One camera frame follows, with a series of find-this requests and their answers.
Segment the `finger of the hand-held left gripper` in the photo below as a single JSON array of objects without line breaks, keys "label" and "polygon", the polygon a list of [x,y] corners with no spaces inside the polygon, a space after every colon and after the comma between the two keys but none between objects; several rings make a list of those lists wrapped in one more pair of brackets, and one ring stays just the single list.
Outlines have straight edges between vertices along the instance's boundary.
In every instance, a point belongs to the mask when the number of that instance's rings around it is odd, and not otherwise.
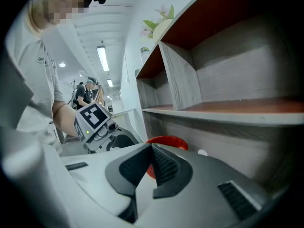
[{"label": "finger of the hand-held left gripper", "polygon": [[134,144],[143,143],[143,141],[140,139],[140,137],[137,136],[137,134],[133,135],[132,132],[122,127],[118,127],[117,136],[118,135],[127,135],[134,142]]},{"label": "finger of the hand-held left gripper", "polygon": [[127,135],[110,136],[110,142],[107,145],[107,150],[112,148],[125,148],[134,145],[134,142]]}]

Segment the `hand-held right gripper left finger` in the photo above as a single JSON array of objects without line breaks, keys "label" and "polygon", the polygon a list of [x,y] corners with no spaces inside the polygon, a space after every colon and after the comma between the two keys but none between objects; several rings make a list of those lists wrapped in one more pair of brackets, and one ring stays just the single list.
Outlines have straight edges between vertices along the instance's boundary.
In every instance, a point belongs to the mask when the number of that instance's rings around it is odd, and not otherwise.
[{"label": "hand-held right gripper left finger", "polygon": [[110,214],[133,223],[152,203],[147,145],[62,157],[80,188]]}]

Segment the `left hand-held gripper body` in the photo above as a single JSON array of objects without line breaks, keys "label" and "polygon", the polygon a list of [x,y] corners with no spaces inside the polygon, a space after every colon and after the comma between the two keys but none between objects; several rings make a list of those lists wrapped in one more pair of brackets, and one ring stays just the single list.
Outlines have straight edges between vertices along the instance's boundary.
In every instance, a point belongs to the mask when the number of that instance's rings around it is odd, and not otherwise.
[{"label": "left hand-held gripper body", "polygon": [[102,150],[102,144],[118,130],[111,116],[99,103],[91,103],[77,110],[74,127],[88,152]]}]

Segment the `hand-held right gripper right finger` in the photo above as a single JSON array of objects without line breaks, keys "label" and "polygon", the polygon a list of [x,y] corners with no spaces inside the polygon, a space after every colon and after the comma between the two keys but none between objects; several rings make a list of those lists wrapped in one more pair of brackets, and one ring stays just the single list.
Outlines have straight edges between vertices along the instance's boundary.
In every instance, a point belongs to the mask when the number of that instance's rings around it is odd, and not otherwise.
[{"label": "hand-held right gripper right finger", "polygon": [[258,184],[226,163],[153,144],[158,182],[141,228],[256,228],[270,202]]}]

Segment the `person's left forearm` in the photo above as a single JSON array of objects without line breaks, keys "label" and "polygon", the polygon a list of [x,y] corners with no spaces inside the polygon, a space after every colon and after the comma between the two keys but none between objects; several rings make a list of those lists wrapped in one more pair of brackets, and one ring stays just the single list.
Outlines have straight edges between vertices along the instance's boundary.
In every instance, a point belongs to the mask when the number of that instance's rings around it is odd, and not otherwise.
[{"label": "person's left forearm", "polygon": [[53,123],[62,132],[78,137],[74,127],[76,110],[67,105],[64,101],[55,101],[52,106]]}]

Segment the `staircase with wooden railing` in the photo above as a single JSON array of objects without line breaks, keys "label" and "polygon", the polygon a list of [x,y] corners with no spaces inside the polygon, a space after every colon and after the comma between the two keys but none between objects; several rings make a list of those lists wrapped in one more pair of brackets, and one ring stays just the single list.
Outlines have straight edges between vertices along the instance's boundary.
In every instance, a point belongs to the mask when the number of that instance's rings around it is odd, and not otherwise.
[{"label": "staircase with wooden railing", "polygon": [[104,96],[103,96],[103,89],[100,84],[97,84],[94,86],[94,88],[91,90],[92,92],[92,102],[97,102],[100,105],[104,106]]}]

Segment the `red and cream bucket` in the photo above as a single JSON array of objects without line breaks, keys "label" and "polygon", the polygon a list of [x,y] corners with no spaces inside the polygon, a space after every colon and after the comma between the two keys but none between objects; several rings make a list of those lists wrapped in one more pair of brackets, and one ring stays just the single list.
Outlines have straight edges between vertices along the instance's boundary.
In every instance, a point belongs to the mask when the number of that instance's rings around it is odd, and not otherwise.
[{"label": "red and cream bucket", "polygon": [[[162,145],[167,145],[174,148],[182,149],[185,151],[189,149],[188,144],[182,138],[172,135],[162,135],[162,136],[153,137],[148,141],[146,141],[145,143],[162,144]],[[155,161],[155,157],[152,156],[152,162],[147,170],[147,174],[150,177],[156,179],[155,171],[154,171],[154,161]]]}]

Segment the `person's grey t-shirt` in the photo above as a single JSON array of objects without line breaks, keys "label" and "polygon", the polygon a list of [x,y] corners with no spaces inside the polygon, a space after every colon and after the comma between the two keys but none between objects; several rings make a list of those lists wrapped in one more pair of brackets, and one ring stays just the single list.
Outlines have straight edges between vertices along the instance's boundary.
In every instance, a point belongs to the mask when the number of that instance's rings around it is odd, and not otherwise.
[{"label": "person's grey t-shirt", "polygon": [[13,22],[5,39],[5,47],[33,92],[17,130],[37,136],[43,144],[54,147],[61,154],[62,147],[48,128],[53,121],[53,103],[64,100],[57,66],[39,33],[32,27],[27,10],[21,12]]}]

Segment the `clear water bottle green band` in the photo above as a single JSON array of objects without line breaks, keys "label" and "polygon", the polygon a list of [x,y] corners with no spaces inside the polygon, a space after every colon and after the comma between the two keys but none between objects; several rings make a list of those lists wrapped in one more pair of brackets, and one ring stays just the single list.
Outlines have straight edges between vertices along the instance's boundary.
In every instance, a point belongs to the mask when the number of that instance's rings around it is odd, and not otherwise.
[{"label": "clear water bottle green band", "polygon": [[148,59],[149,55],[150,55],[150,50],[149,50],[148,47],[142,47],[140,49],[140,56],[141,56],[142,66],[145,64],[145,62]]}]

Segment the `grey wooden shelf unit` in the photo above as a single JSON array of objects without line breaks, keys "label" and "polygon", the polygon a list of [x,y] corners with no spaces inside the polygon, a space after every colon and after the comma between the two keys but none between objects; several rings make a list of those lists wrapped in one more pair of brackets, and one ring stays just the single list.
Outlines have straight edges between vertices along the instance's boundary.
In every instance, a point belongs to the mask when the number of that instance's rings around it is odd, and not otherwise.
[{"label": "grey wooden shelf unit", "polygon": [[304,0],[192,0],[136,83],[148,139],[180,137],[276,193],[304,147]]}]

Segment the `flowering plant in cream pot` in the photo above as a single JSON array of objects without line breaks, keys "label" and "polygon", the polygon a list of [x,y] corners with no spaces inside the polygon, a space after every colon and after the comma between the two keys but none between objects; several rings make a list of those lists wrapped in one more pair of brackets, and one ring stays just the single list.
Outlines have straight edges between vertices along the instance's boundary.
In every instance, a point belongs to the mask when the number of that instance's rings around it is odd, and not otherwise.
[{"label": "flowering plant in cream pot", "polygon": [[168,8],[162,5],[159,9],[154,9],[154,11],[159,17],[156,20],[143,20],[144,29],[141,32],[141,36],[156,42],[173,22],[175,18],[175,8],[172,4]]}]

